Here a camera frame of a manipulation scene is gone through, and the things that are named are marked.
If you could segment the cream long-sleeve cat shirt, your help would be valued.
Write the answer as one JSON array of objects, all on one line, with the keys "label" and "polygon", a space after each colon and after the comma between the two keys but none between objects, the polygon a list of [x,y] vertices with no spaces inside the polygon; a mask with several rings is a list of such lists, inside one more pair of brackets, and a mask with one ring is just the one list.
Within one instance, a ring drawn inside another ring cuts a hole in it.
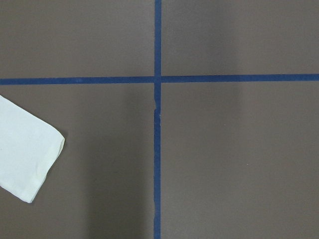
[{"label": "cream long-sleeve cat shirt", "polygon": [[53,126],[0,99],[0,185],[32,203],[60,155],[65,138]]}]

